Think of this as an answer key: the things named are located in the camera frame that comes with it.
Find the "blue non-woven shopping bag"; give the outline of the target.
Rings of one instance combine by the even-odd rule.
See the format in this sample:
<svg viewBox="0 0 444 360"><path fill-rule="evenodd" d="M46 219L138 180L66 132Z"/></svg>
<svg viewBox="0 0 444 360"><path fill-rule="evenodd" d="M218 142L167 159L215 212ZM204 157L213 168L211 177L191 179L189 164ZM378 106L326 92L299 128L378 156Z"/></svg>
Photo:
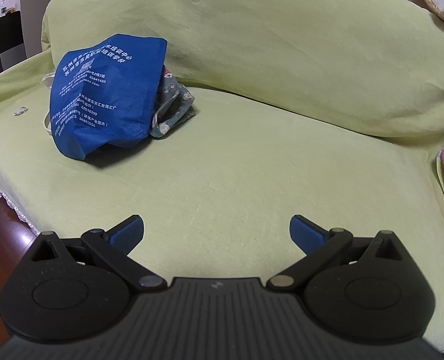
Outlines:
<svg viewBox="0 0 444 360"><path fill-rule="evenodd" d="M167 41L115 34L67 52L50 90L51 135L66 157L104 145L130 149L149 135Z"/></svg>

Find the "grey cat-print fabric bag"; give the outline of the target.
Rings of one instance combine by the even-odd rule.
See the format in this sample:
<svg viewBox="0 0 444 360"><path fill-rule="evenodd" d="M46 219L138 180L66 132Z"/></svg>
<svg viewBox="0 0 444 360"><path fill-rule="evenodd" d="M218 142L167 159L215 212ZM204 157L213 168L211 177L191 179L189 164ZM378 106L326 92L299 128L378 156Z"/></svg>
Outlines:
<svg viewBox="0 0 444 360"><path fill-rule="evenodd" d="M154 114L150 125L150 136L164 138L179 125L193 118L194 96L181 85L172 72L163 66L158 92L154 104Z"/></svg>

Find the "light green sofa cover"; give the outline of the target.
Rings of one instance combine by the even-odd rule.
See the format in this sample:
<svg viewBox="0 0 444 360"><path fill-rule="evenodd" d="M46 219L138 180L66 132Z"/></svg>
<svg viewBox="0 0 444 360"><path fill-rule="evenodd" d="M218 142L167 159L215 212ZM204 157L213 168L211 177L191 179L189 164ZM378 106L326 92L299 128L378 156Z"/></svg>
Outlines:
<svg viewBox="0 0 444 360"><path fill-rule="evenodd" d="M42 79L116 33L167 40L196 115L67 158ZM407 0L52 0L42 47L0 73L0 192L31 228L72 237L139 214L132 257L159 275L262 279L301 257L293 215L391 230L436 295L426 338L444 350L442 20Z"/></svg>

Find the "small white object on sofa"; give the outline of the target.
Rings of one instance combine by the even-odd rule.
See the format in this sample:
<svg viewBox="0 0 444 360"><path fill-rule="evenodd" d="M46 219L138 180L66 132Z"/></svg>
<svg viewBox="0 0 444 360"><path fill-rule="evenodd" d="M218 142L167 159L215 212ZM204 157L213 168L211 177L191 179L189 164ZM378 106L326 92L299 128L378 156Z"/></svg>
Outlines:
<svg viewBox="0 0 444 360"><path fill-rule="evenodd" d="M28 108L25 106L22 106L22 107L18 108L16 111L14 111L14 115L20 116L20 115L25 114L27 111L28 111Z"/></svg>

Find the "black cabinet in background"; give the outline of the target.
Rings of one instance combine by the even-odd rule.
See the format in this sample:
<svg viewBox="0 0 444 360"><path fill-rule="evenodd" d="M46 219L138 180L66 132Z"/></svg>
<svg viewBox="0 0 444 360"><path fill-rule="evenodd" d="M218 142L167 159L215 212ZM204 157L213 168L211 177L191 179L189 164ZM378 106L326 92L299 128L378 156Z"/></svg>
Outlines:
<svg viewBox="0 0 444 360"><path fill-rule="evenodd" d="M0 17L0 73L26 59L21 12Z"/></svg>

